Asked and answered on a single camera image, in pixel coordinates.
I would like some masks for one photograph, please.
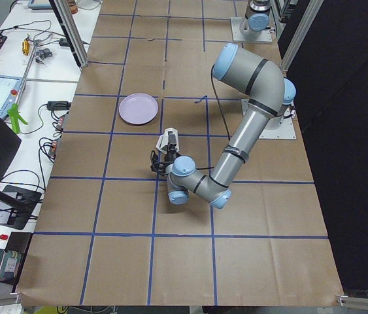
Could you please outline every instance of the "pink plate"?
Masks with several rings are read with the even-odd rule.
[[[158,102],[147,94],[131,94],[122,100],[118,110],[127,123],[145,124],[157,115]]]

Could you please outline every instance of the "gray floor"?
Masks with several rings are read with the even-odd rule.
[[[12,0],[0,0],[0,25],[8,16],[9,7]],[[228,314],[368,314],[368,311],[348,310],[343,307],[240,307],[227,308],[227,311],[211,311],[211,313],[228,313]],[[188,313],[188,307],[117,307],[117,314],[184,314]],[[89,313],[77,309],[69,309],[69,314]]]

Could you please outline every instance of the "light blue joint cap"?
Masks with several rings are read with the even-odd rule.
[[[180,156],[174,162],[172,166],[172,172],[177,177],[187,177],[195,171],[195,162],[191,157]]]
[[[248,25],[252,31],[263,31],[268,27],[269,16],[264,13],[257,13],[249,17]]]
[[[168,193],[169,201],[173,205],[182,205],[189,200],[188,192],[185,191],[172,191]]]
[[[295,90],[295,86],[292,83],[292,81],[286,78],[284,79],[284,86],[285,86],[285,91],[284,91],[284,99],[282,100],[282,104],[289,105],[293,102],[295,93],[297,91]]]
[[[218,56],[214,68],[212,70],[212,76],[218,80],[222,80],[229,70],[233,59],[235,59],[236,52],[239,46],[232,43],[227,43],[220,55]]]
[[[216,198],[214,201],[212,201],[210,204],[218,209],[222,209],[225,204],[227,204],[227,201],[229,200],[231,196],[231,191],[226,190],[223,193],[220,194],[218,198]]]

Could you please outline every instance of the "green clamp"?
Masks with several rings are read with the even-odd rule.
[[[8,109],[8,115],[11,120],[12,130],[14,131],[15,134],[19,134],[21,130],[20,130],[20,123],[18,121],[20,120],[25,125],[28,123],[20,116],[20,112],[18,111],[18,105],[16,103],[13,104],[10,109]]]

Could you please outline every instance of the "white mounting plate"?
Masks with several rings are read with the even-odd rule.
[[[243,115],[245,114],[246,110],[248,110],[248,100],[249,99],[241,99]],[[288,115],[288,114],[290,114],[289,109],[287,109],[287,111],[285,112],[285,115]],[[293,120],[291,118],[284,119],[280,127],[275,130],[264,129],[259,138],[260,139],[297,139],[297,137],[295,136]]]
[[[271,44],[273,38],[269,29],[264,29],[263,31],[254,32],[252,35],[245,36],[241,33],[241,23],[244,22],[244,18],[230,18],[231,33],[233,35],[233,42],[235,43],[256,43],[256,44]]]

